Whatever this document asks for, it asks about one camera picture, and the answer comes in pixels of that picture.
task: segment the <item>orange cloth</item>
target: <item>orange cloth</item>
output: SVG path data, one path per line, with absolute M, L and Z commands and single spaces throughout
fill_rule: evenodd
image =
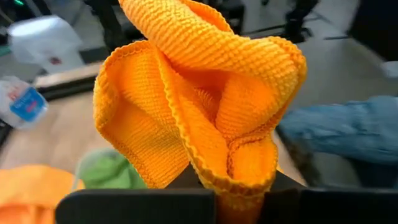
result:
M 219 221 L 254 223 L 277 167 L 271 132 L 307 72 L 279 37 L 234 35 L 191 0 L 120 0 L 148 38 L 116 49 L 94 89 L 97 130 L 164 188 L 192 163 Z
M 73 175 L 47 166 L 0 170 L 0 223 L 55 223 L 55 207 L 70 193 Z M 83 189 L 82 182 L 78 189 Z

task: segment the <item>table surface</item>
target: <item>table surface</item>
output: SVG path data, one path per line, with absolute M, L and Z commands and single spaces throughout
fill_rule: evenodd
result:
M 97 74 L 100 66 L 101 63 L 93 63 L 76 70 L 38 77 L 34 85 L 46 87 L 86 78 Z M 15 129 L 10 133 L 0 152 L 0 169 L 47 164 L 74 173 L 78 161 L 87 152 L 111 147 L 93 123 L 92 92 L 53 100 L 46 116 L 32 129 Z M 305 185 L 275 132 L 273 139 L 279 148 L 279 165 L 283 173 Z

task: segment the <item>blue label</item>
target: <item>blue label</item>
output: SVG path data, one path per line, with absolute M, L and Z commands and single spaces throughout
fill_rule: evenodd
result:
M 10 105 L 10 110 L 21 119 L 31 122 L 42 112 L 44 105 L 43 96 L 33 87 L 29 87 L 22 96 Z

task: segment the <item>person's leg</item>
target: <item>person's leg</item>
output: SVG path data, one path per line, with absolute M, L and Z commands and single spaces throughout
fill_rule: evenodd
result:
M 398 105 L 391 96 L 293 110 L 279 128 L 312 152 L 398 166 Z

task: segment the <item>knit fabric texture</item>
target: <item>knit fabric texture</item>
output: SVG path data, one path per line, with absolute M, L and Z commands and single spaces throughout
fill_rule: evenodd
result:
M 220 223 L 254 223 L 277 167 L 271 132 L 307 72 L 280 37 L 233 34 L 190 0 L 120 0 L 148 38 L 116 49 L 94 89 L 95 126 L 148 188 L 189 162 L 218 194 Z

